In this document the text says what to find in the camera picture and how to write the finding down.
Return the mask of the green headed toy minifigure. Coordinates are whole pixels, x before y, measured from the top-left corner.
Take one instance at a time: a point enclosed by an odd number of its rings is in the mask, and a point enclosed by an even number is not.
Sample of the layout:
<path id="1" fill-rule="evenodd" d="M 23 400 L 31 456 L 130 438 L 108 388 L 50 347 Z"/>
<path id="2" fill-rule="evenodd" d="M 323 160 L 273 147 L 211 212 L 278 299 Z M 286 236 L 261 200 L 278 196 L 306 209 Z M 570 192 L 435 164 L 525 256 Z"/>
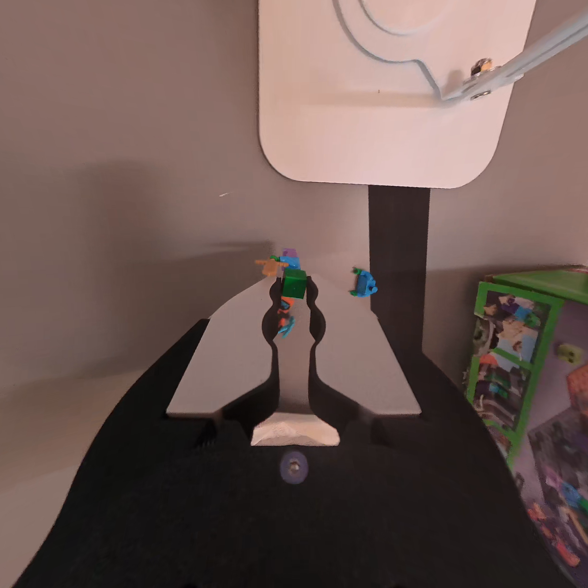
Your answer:
<path id="1" fill-rule="evenodd" d="M 305 298 L 307 273 L 302 269 L 296 249 L 283 249 L 280 256 L 271 255 L 282 271 L 282 297 L 302 300 Z"/>

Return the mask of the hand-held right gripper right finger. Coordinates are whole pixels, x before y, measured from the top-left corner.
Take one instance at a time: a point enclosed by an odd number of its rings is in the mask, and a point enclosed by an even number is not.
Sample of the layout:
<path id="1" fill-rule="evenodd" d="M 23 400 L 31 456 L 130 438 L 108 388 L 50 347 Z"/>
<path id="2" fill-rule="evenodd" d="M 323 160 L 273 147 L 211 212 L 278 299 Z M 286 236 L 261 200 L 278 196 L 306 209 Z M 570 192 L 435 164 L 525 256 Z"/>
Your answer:
<path id="1" fill-rule="evenodd" d="M 341 442 L 349 428 L 420 417 L 422 408 L 369 306 L 319 275 L 306 285 L 310 311 L 308 400 Z"/>

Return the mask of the white rounded board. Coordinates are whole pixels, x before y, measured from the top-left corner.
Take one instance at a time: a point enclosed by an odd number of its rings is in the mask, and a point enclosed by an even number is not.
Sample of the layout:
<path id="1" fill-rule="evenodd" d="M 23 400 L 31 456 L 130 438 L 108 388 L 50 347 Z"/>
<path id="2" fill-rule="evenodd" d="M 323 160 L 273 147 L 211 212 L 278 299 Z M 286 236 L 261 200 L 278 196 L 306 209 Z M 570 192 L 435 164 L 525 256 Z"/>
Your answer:
<path id="1" fill-rule="evenodd" d="M 512 87 L 443 100 L 524 48 L 535 1 L 259 1 L 259 136 L 304 182 L 455 188 L 496 151 Z"/>

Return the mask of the gold toy sword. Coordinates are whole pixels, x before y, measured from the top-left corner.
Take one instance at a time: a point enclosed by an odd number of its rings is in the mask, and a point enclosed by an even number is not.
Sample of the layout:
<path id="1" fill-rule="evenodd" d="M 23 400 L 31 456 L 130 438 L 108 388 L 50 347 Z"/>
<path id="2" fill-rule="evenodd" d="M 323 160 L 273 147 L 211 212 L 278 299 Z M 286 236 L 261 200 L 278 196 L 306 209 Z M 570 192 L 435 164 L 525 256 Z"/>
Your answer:
<path id="1" fill-rule="evenodd" d="M 266 259 L 255 260 L 256 266 L 261 268 L 262 275 L 265 277 L 275 277 L 278 270 L 289 267 L 289 263 L 283 261 L 280 257 L 270 256 Z"/>

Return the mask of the small orange grey brick model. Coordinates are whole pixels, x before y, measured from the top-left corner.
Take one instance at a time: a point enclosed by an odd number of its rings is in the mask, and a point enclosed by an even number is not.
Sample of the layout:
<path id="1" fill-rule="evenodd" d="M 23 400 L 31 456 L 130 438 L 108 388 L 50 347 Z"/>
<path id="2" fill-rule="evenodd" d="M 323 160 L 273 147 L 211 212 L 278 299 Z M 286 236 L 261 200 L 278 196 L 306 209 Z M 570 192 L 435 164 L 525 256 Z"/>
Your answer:
<path id="1" fill-rule="evenodd" d="M 281 297 L 280 306 L 277 310 L 277 334 L 283 339 L 288 337 L 295 327 L 296 319 L 292 313 L 294 305 L 295 300 L 293 298 Z"/>

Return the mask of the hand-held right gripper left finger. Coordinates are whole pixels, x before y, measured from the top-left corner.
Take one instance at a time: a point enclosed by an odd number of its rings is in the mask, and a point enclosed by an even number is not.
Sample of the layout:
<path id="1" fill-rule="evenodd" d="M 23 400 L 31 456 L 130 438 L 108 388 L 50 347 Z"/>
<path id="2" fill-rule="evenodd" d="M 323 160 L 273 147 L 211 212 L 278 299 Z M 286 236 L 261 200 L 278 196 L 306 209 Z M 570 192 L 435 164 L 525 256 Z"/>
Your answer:
<path id="1" fill-rule="evenodd" d="M 277 309 L 279 279 L 267 277 L 209 318 L 166 408 L 168 417 L 238 422 L 251 439 L 280 399 Z"/>

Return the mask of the small blue toy creature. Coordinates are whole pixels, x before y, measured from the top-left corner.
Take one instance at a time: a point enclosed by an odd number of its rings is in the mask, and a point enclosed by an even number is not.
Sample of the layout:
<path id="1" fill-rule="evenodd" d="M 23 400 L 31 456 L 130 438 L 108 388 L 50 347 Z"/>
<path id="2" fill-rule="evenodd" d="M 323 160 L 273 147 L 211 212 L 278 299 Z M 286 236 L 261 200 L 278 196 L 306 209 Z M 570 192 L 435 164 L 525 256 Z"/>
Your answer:
<path id="1" fill-rule="evenodd" d="M 378 291 L 375 278 L 368 270 L 353 267 L 355 286 L 349 293 L 355 298 L 369 298 Z"/>

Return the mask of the brick set cardboard box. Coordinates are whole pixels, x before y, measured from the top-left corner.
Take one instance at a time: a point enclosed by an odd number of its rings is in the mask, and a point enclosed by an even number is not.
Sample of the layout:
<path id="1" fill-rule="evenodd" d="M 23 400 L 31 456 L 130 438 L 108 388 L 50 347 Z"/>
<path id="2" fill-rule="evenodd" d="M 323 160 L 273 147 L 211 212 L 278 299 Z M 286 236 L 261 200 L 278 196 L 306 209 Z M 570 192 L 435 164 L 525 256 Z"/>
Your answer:
<path id="1" fill-rule="evenodd" d="M 486 276 L 467 400 L 555 562 L 587 587 L 587 266 Z"/>

